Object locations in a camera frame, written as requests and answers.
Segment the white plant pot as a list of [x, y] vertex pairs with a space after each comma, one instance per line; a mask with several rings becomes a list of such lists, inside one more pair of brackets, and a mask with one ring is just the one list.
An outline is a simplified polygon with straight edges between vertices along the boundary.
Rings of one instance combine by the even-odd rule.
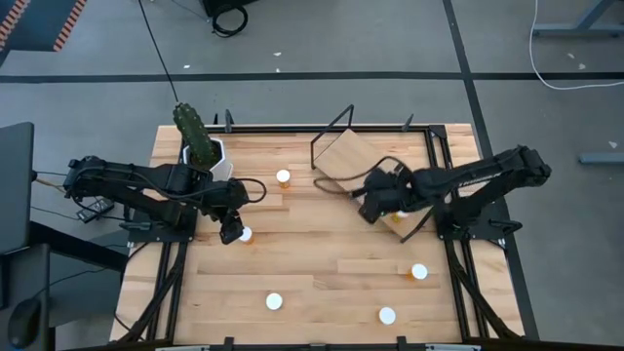
[[205, 166], [201, 166], [196, 160], [194, 154], [191, 152], [189, 146], [184, 146], [182, 148], [182, 163], [193, 167], [194, 169], [210, 172], [213, 176], [214, 181], [226, 181], [232, 177], [233, 173], [233, 164], [230, 162], [226, 155], [226, 149], [224, 143], [219, 138], [212, 139], [212, 146], [215, 152], [215, 156], [217, 160], [214, 164], [207, 168]]

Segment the green cactus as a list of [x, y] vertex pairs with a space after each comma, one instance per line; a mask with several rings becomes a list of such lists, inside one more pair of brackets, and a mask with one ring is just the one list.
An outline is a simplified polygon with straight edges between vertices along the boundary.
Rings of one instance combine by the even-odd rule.
[[173, 111], [174, 122], [190, 150], [193, 165], [209, 170], [218, 161], [218, 147], [213, 143], [197, 110], [179, 102]]

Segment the black power adapter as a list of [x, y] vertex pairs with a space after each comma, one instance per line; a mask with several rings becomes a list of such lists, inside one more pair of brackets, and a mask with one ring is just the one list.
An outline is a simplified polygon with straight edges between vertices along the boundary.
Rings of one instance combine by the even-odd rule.
[[95, 219], [107, 215], [114, 209], [114, 203], [106, 198], [96, 197], [95, 201], [88, 206], [81, 206], [81, 210], [76, 213], [83, 223], [89, 223]]

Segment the dark side desk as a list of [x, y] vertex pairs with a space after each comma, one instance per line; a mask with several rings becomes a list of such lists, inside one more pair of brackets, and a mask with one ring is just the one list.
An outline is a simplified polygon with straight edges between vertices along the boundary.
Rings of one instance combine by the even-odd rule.
[[[20, 250], [0, 254], [0, 351], [53, 351], [52, 329], [67, 322], [83, 319], [100, 311], [100, 292], [82, 283], [79, 272], [51, 279], [54, 254], [87, 264], [87, 276], [105, 271], [122, 273], [128, 257], [113, 249], [30, 222], [28, 244]], [[35, 341], [18, 349], [8, 338], [8, 322], [15, 307], [25, 299], [41, 302], [39, 330]]]

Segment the dark grey screen panel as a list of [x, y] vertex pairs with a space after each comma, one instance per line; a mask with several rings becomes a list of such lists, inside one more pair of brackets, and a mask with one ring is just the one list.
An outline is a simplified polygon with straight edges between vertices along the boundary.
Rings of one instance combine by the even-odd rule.
[[30, 122], [0, 128], [0, 254], [28, 244], [33, 144]]

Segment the black box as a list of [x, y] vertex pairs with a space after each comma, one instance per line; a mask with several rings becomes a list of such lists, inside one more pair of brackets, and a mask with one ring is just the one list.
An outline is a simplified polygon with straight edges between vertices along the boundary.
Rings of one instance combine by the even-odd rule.
[[257, 0], [199, 0], [206, 15], [212, 18], [215, 14], [245, 7]]

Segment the grey metal bar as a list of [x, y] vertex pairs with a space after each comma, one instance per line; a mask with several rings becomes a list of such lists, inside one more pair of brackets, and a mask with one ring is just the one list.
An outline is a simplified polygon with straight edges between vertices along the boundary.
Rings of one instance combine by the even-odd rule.
[[586, 165], [624, 165], [624, 153], [581, 153], [579, 162]]

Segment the black computer mouse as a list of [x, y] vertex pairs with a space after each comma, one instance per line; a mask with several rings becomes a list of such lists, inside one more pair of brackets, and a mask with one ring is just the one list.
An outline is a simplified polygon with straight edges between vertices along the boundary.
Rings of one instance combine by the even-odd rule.
[[38, 334], [41, 316], [41, 302], [31, 297], [20, 302], [8, 322], [8, 338], [11, 345], [23, 349], [31, 345]]

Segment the blue-grey table leg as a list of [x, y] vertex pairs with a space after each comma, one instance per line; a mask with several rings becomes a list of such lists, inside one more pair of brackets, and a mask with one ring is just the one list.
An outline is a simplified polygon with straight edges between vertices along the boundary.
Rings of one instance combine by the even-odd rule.
[[538, 23], [539, 0], [534, 0], [530, 38], [539, 36], [624, 36], [624, 23], [598, 24], [598, 20], [617, 2], [624, 0], [596, 0], [576, 22]]

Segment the wooden tray with black frame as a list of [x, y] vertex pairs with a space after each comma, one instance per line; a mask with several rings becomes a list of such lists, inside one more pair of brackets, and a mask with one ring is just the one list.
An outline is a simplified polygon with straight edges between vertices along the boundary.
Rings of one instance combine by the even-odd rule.
[[306, 207], [297, 220], [305, 228], [327, 233], [334, 241], [349, 245], [385, 245], [418, 248], [441, 248], [436, 224], [426, 218], [426, 210], [410, 213], [394, 220], [391, 215], [376, 223], [367, 223], [360, 215], [362, 197], [352, 199], [346, 193], [363, 186], [365, 171], [379, 167], [392, 171], [399, 162], [415, 171], [443, 162], [436, 127], [415, 126], [407, 132], [400, 126], [362, 125], [346, 129], [335, 125], [315, 136], [311, 150], [317, 176], [340, 177], [341, 182], [328, 181], [328, 193], [315, 191], [315, 201]]

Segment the black table frame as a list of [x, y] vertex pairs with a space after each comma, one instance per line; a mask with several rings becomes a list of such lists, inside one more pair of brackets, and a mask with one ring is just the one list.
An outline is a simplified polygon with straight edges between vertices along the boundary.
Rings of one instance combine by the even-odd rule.
[[[443, 162], [479, 156], [467, 124], [432, 124]], [[315, 201], [313, 139], [323, 125], [214, 126], [234, 173], [250, 177], [254, 203], [241, 211], [253, 242], [228, 246], [202, 217], [187, 244], [154, 243], [129, 263], [116, 307], [112, 339], [137, 321], [177, 259], [182, 274], [146, 332], [180, 349], [203, 351], [426, 351], [477, 349], [483, 338], [524, 332], [507, 253], [477, 239], [441, 248], [349, 245], [297, 220]], [[282, 188], [276, 173], [288, 170]], [[426, 279], [407, 277], [415, 263]], [[284, 302], [266, 307], [270, 293]], [[383, 325], [380, 308], [395, 310]]]

